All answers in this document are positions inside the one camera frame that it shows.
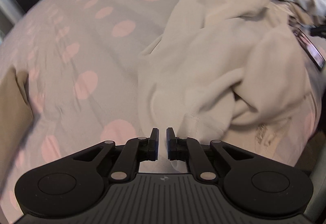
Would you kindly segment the white cream sweatshirt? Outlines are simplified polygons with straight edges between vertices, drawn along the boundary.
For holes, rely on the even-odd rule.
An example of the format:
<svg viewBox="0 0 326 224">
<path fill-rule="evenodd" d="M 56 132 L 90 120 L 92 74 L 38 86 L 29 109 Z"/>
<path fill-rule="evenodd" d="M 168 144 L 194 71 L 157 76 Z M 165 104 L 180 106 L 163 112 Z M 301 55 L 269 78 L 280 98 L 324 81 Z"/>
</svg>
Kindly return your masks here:
<svg viewBox="0 0 326 224">
<path fill-rule="evenodd" d="M 289 2 L 180 0 L 139 56 L 142 131 L 172 127 L 294 166 L 320 110 Z"/>
</svg>

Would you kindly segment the grey pink-dotted bed sheet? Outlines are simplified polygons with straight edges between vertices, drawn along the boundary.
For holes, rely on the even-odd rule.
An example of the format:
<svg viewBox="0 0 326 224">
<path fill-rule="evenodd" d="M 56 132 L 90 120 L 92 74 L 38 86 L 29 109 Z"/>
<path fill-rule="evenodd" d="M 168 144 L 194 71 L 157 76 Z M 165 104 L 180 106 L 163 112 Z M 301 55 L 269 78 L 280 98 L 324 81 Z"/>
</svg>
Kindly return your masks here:
<svg viewBox="0 0 326 224">
<path fill-rule="evenodd" d="M 304 212 L 251 216 L 239 211 L 218 187 L 195 180 L 185 162 L 168 159 L 166 130 L 172 127 L 142 131 L 139 56 L 164 33 L 179 1 L 41 0 L 6 36 L 1 80 L 11 66 L 28 72 L 34 115 L 1 193 L 9 223 L 309 222 Z M 304 53 L 319 104 L 318 124 L 325 70 Z M 157 160 L 141 162 L 132 180 L 111 185 L 92 208 L 74 216 L 33 216 L 20 209 L 14 189 L 24 173 L 107 140 L 119 146 L 149 138 L 153 129 L 159 131 Z"/>
</svg>

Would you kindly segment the smartphone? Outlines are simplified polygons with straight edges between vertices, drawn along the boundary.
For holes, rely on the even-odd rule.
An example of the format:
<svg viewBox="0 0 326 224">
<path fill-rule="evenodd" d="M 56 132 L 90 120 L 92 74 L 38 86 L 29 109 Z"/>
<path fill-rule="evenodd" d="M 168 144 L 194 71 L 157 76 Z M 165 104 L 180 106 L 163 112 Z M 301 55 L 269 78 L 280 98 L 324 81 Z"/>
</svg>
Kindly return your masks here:
<svg viewBox="0 0 326 224">
<path fill-rule="evenodd" d="M 304 34 L 301 29 L 294 29 L 293 34 L 296 37 L 301 48 L 306 52 L 316 68 L 319 71 L 323 71 L 323 68 L 325 67 L 325 58 L 318 50 L 318 48 L 311 42 L 311 40 Z"/>
</svg>

